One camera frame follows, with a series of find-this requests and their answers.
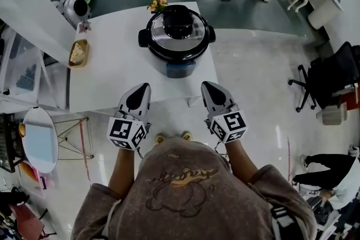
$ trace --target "white floor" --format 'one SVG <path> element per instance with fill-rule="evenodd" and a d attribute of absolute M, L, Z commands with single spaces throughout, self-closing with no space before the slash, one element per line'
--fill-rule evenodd
<path fill-rule="evenodd" d="M 242 143 L 258 167 L 274 164 L 287 178 L 288 143 L 292 174 L 301 172 L 298 159 L 303 153 L 346 153 L 351 144 L 359 143 L 358 110 L 350 111 L 347 121 L 339 126 L 322 125 L 315 116 L 319 110 L 311 110 L 310 103 L 300 113 L 295 111 L 303 92 L 296 85 L 288 86 L 287 81 L 298 79 L 297 66 L 308 67 L 310 60 L 316 57 L 312 48 L 304 49 L 304 38 L 235 29 L 216 30 L 216 34 L 217 41 L 211 45 L 211 52 L 219 83 L 232 92 L 245 112 L 249 130 Z M 180 135 L 189 130 L 195 140 L 214 147 L 217 139 L 210 135 L 203 122 L 206 114 L 202 102 L 193 108 L 187 107 L 184 99 L 152 103 L 149 112 L 152 127 L 141 143 L 141 153 L 144 155 L 151 149 L 159 132 Z M 82 115 L 89 116 L 95 155 L 94 159 L 87 160 L 89 178 L 84 160 L 61 160 L 53 175 L 53 188 L 42 192 L 42 205 L 49 209 L 59 239 L 70 238 L 89 186 L 95 182 L 107 184 L 118 151 L 105 137 L 109 117 L 93 112 Z M 70 117 L 77 116 L 57 116 L 56 120 Z M 65 125 L 57 130 L 65 130 Z M 89 152 L 86 129 L 84 131 L 85 149 Z M 78 132 L 69 139 L 80 143 Z M 60 148 L 60 158 L 70 156 L 74 155 Z M 136 167 L 139 162 L 136 156 Z"/>

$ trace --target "yellow flower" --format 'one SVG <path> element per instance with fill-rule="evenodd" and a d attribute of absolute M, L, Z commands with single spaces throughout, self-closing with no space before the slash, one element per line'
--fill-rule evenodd
<path fill-rule="evenodd" d="M 160 0 L 160 5 L 161 6 L 166 6 L 167 5 L 167 0 Z"/>
<path fill-rule="evenodd" d="M 154 0 L 154 1 L 152 2 L 152 4 L 150 5 L 150 11 L 155 11 L 157 5 L 158 5 L 158 4 L 157 4 L 156 0 Z"/>

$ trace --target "pressure cooker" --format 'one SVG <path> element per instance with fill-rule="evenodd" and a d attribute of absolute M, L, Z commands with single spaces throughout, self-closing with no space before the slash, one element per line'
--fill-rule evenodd
<path fill-rule="evenodd" d="M 139 31 L 139 46 L 148 47 L 155 68 L 169 78 L 193 73 L 215 31 L 197 12 L 184 5 L 166 6 Z"/>

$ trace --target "round table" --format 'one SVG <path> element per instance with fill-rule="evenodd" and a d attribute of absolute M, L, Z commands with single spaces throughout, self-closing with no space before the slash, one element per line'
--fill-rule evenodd
<path fill-rule="evenodd" d="M 57 133 L 54 122 L 51 120 L 50 115 L 44 109 L 40 107 L 35 107 L 35 108 L 31 108 L 26 113 L 24 117 L 24 124 L 25 124 L 25 136 L 22 138 L 22 143 L 23 143 L 22 145 L 24 146 L 26 157 L 28 158 L 33 168 L 35 168 L 41 173 L 50 173 L 55 168 L 57 164 L 57 159 L 59 157 L 59 144 L 57 140 Z M 52 143 L 49 143 L 49 145 L 54 146 L 53 150 L 55 151 L 55 159 L 56 159 L 54 163 L 34 158 L 28 153 L 29 145 L 31 145 L 31 143 L 28 143 L 28 141 L 26 141 L 26 124 L 50 127 L 53 130 L 52 133 L 53 141 Z"/>

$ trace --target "small bowl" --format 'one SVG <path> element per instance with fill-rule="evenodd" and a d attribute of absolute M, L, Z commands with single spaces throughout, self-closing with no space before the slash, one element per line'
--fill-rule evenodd
<path fill-rule="evenodd" d="M 20 137 L 25 136 L 25 124 L 24 123 L 19 124 L 19 134 L 20 134 Z"/>
<path fill-rule="evenodd" d="M 82 62 L 80 63 L 72 63 L 70 61 L 71 59 L 71 54 L 73 54 L 73 50 L 75 48 L 75 44 L 79 44 L 82 48 L 82 50 L 84 51 L 84 59 Z M 69 66 L 70 68 L 81 68 L 81 67 L 84 67 L 86 65 L 86 62 L 88 61 L 88 56 L 89 56 L 89 43 L 86 39 L 81 39 L 81 40 L 76 40 L 71 48 L 71 51 L 70 51 L 70 56 L 69 56 Z"/>

